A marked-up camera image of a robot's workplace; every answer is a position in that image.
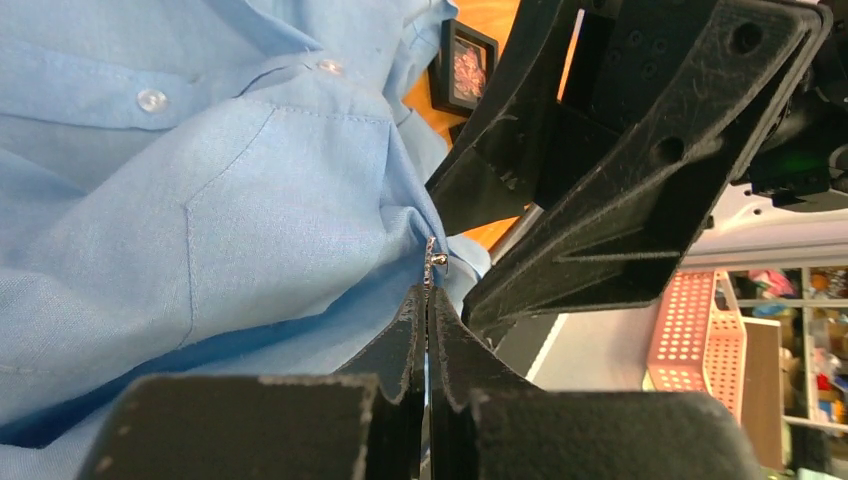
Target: shelf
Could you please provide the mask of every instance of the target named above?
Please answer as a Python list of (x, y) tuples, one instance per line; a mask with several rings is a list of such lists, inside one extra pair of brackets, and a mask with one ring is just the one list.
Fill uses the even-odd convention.
[(740, 308), (759, 307), (761, 305), (780, 304), (787, 307), (819, 307), (819, 308), (848, 308), (848, 299), (822, 299), (816, 300), (813, 298), (799, 300), (794, 298), (773, 298), (773, 299), (757, 299), (757, 300), (737, 300)]

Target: wooden surface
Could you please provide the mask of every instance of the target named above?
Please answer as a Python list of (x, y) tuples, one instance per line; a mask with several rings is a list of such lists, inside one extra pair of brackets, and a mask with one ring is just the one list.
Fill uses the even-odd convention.
[(742, 428), (764, 467), (783, 470), (783, 390), (780, 371), (780, 324), (746, 321), (748, 349)]
[[(455, 0), (459, 6), (457, 20), (498, 41), (503, 52), (519, 0)], [(465, 119), (450, 113), (433, 110), (430, 106), (430, 82), (422, 75), (418, 83), (404, 99), (407, 106), (414, 108), (424, 120), (450, 144), (448, 129)]]

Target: mounting hole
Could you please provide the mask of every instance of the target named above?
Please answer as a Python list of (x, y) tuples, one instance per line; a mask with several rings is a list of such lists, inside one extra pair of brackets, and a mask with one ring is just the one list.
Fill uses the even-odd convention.
[(745, 23), (733, 31), (733, 51), (739, 55), (746, 55), (760, 46), (763, 42), (763, 29), (755, 23)]
[(685, 148), (686, 145), (683, 140), (677, 137), (667, 137), (654, 145), (654, 148), (651, 149), (651, 156), (663, 163), (677, 163), (683, 159)]

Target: screw hole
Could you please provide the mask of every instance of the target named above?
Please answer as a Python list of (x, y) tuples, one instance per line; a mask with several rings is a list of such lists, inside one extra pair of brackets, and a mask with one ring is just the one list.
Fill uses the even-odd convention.
[(654, 41), (654, 45), (651, 50), (657, 55), (662, 55), (666, 50), (668, 50), (668, 42), (666, 42), (665, 39), (658, 38)]
[(651, 156), (660, 162), (671, 164), (677, 163), (683, 159), (683, 150), (685, 150), (683, 140), (677, 137), (668, 137), (654, 145), (651, 149)]
[(763, 29), (755, 23), (745, 23), (733, 31), (733, 50), (739, 55), (753, 52), (763, 41)]

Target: shirt pocket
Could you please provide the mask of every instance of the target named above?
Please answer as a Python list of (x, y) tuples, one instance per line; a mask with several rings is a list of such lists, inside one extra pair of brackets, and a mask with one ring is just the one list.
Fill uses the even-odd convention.
[(186, 206), (184, 343), (322, 313), (377, 263), (388, 120), (274, 106)]

